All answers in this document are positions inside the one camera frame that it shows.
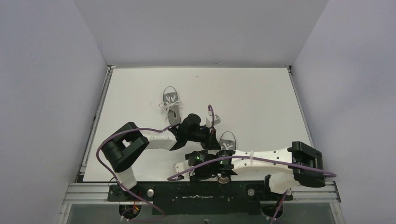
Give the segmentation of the grey canvas sneaker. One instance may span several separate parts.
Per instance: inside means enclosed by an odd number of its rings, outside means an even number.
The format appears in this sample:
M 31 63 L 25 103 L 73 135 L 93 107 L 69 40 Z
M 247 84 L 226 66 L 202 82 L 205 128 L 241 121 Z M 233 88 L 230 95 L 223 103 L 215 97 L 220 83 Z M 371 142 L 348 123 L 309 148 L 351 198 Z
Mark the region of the grey canvas sneaker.
M 236 138 L 235 135 L 230 131 L 225 131 L 219 140 L 221 150 L 236 150 Z M 218 175 L 217 180 L 221 184 L 225 184 L 231 181 L 230 176 Z
M 172 126 L 181 123 L 179 110 L 181 103 L 182 101 L 173 86 L 168 86 L 164 89 L 163 102 L 159 104 L 159 107 L 161 109 L 161 114 L 165 116 L 165 121 Z

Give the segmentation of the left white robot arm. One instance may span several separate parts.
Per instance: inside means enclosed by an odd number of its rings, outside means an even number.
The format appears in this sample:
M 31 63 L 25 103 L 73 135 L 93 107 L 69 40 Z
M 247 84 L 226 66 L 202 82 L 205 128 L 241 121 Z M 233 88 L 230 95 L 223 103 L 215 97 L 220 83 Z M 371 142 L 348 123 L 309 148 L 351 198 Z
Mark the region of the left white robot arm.
M 201 118 L 189 114 L 180 124 L 162 130 L 138 128 L 134 122 L 127 122 L 100 146 L 105 158 L 110 162 L 109 171 L 121 185 L 120 193 L 126 199 L 138 194 L 137 180 L 132 165 L 146 149 L 178 150 L 191 142 L 200 143 L 205 150 L 220 150 L 214 126 L 221 122 L 220 117 L 211 113 L 206 124 Z

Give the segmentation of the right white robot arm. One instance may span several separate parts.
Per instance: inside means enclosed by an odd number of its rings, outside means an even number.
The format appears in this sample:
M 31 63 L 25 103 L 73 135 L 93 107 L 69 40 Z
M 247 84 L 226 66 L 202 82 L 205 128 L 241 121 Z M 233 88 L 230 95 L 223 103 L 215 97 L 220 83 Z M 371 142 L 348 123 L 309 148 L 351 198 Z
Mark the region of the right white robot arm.
M 244 152 L 237 150 L 236 141 L 221 140 L 221 150 L 216 154 L 209 154 L 205 150 L 193 151 L 185 155 L 186 160 L 177 163 L 174 168 L 181 172 L 205 161 L 219 156 L 232 155 L 232 159 L 216 161 L 199 168 L 195 168 L 190 181 L 199 182 L 217 177 L 219 182 L 229 182 L 231 176 L 252 172 L 263 172 L 266 184 L 263 194 L 268 199 L 275 199 L 288 189 L 296 186 L 321 188 L 325 186 L 323 173 L 291 167 L 297 164 L 306 167 L 323 169 L 322 153 L 303 142 L 294 141 L 290 147 L 262 152 Z

